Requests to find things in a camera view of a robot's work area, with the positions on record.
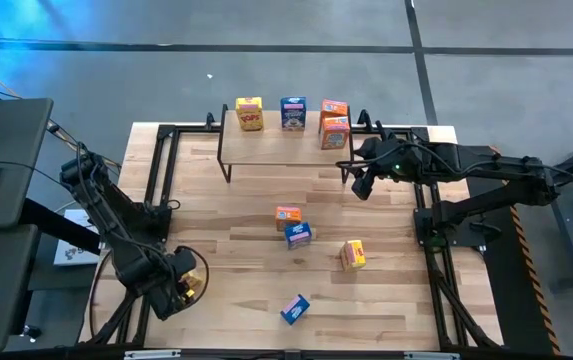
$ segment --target cereal box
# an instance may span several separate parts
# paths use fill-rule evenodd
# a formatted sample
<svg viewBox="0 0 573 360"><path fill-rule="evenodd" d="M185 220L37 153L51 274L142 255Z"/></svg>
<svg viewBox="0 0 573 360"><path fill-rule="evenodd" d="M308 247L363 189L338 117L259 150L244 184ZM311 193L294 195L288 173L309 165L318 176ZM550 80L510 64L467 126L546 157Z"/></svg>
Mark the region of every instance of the cereal box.
<svg viewBox="0 0 573 360"><path fill-rule="evenodd" d="M282 98L282 130L304 131L306 126L306 98Z"/></svg>
<svg viewBox="0 0 573 360"><path fill-rule="evenodd" d="M364 267L364 265L366 265L366 257L364 256L362 241L346 241L344 246L342 246L342 249L339 251L339 258L342 261L344 271L355 271Z"/></svg>
<svg viewBox="0 0 573 360"><path fill-rule="evenodd" d="M322 110L319 112L319 131L322 130L324 119L329 117L348 116L348 104L341 101L324 99L322 101Z"/></svg>
<svg viewBox="0 0 573 360"><path fill-rule="evenodd" d="M235 101L235 111L237 111L239 125L243 130L261 130L264 127L264 117L262 116L262 98L237 98Z"/></svg>
<svg viewBox="0 0 573 360"><path fill-rule="evenodd" d="M293 325L303 313L310 307L310 303L299 294L279 313L282 315L288 325Z"/></svg>
<svg viewBox="0 0 573 360"><path fill-rule="evenodd" d="M302 211L296 207L278 206L275 211L275 226L277 231L284 231L286 226L302 222Z"/></svg>
<svg viewBox="0 0 573 360"><path fill-rule="evenodd" d="M284 229L284 236L286 237L288 250L308 245L311 240L313 240L313 232L310 231L310 226L307 222L303 222L299 225L287 226Z"/></svg>
<svg viewBox="0 0 573 360"><path fill-rule="evenodd" d="M319 140L322 150L343 149L350 133L348 117L325 118L322 120L322 130Z"/></svg>

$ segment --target orange cereal box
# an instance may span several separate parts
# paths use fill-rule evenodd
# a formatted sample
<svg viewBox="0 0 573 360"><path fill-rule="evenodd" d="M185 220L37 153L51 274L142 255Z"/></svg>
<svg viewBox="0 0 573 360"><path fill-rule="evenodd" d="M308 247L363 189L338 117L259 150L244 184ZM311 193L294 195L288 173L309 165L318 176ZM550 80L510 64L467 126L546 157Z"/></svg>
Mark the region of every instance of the orange cereal box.
<svg viewBox="0 0 573 360"><path fill-rule="evenodd" d="M277 231L284 231L287 226L299 225L302 222L302 211L296 207L278 206L275 211Z"/></svg>
<svg viewBox="0 0 573 360"><path fill-rule="evenodd" d="M243 130L261 130L264 127L264 117L262 116L262 98L237 98L235 101L235 111L237 112L239 125Z"/></svg>
<svg viewBox="0 0 573 360"><path fill-rule="evenodd" d="M350 133L348 117L325 118L322 120L322 130L319 140L322 150L343 149Z"/></svg>
<svg viewBox="0 0 573 360"><path fill-rule="evenodd" d="M324 119L329 117L348 116L348 104L341 101L324 99L322 110L319 112L319 131L322 130Z"/></svg>

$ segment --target gray floor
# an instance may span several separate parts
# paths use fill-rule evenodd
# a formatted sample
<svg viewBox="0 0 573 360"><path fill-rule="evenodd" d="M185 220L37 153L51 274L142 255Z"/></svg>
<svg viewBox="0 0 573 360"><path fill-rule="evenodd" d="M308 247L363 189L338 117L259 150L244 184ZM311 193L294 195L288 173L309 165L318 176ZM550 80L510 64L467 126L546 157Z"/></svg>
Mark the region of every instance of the gray floor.
<svg viewBox="0 0 573 360"><path fill-rule="evenodd" d="M573 48L573 0L415 0L415 7L424 46ZM412 44L403 0L0 0L0 38ZM573 57L427 55L426 66L438 122L454 125L460 143L550 163L573 150ZM0 79L23 96L53 98L53 119L116 160L132 122L198 121L240 95L262 96L267 109L276 109L279 97L305 95L317 110L329 97L387 123L426 123L412 54L0 50ZM56 175L72 156L46 138L38 167ZM51 208L70 200L38 176L30 195ZM542 283L568 276L550 209L520 213ZM31 316L51 337L32 346L74 342L75 331L60 329L79 328L84 291L41 295ZM562 351L573 355L573 290L546 295ZM62 316L49 305L57 302L79 315Z"/></svg>

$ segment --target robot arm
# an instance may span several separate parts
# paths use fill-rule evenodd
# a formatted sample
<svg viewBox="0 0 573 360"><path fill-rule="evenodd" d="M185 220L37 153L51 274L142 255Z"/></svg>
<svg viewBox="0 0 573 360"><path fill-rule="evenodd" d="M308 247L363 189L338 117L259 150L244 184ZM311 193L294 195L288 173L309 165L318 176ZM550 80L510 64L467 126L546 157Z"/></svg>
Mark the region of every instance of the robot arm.
<svg viewBox="0 0 573 360"><path fill-rule="evenodd" d="M165 251L172 209L131 201L110 181L101 156L79 152L62 166L60 180L112 249L117 279L133 299L145 296L159 319L189 306L191 292L180 279L196 261L185 248Z"/></svg>
<svg viewBox="0 0 573 360"><path fill-rule="evenodd" d="M548 205L558 196L557 188L564 184L556 184L551 172L567 176L565 183L572 178L572 174L546 166L538 158L479 154L471 147L451 143L411 143L396 138L380 123L377 125L381 138L366 139L354 152L364 160L337 163L355 176L352 190L362 200L368 199L376 177L421 185L470 176L508 181L504 187L460 202L436 202L432 206L436 229L516 203Z"/></svg>

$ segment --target wooden tabletop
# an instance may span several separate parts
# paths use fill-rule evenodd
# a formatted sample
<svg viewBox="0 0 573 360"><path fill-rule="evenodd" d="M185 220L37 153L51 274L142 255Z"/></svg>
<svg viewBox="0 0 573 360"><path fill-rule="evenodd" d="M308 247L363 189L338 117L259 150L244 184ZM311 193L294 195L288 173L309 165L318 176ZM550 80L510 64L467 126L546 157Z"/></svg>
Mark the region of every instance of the wooden tabletop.
<svg viewBox="0 0 573 360"><path fill-rule="evenodd" d="M133 124L119 186L134 201L144 196L157 125ZM449 126L429 127L429 134L431 141L457 141ZM211 267L210 285L200 303L164 322L151 312L146 346L438 349L425 258L412 226L415 198L410 184L377 181L365 202L352 194L352 180L342 186L333 168L237 166L227 184L216 160L217 140L217 135L182 134L171 193L182 206L173 213L167 244L169 249L186 244L201 251ZM448 200L468 197L464 181L441 184L440 192ZM278 205L302 209L314 232L310 246L287 250L275 230ZM366 266L345 273L338 253L343 242L352 239L363 241ZM462 302L501 343L482 257L454 248L453 262ZM107 266L95 300L97 328L123 294ZM297 294L311 305L289 326L279 311ZM138 309L131 318L131 334ZM454 341L448 306L445 313ZM87 338L85 324L80 340Z"/></svg>
<svg viewBox="0 0 573 360"><path fill-rule="evenodd" d="M348 144L343 149L321 150L319 111L306 112L304 131L282 130L279 111L264 111L264 129L244 131L235 111L226 112L222 137L222 163L226 165L317 165L335 166L350 160Z"/></svg>

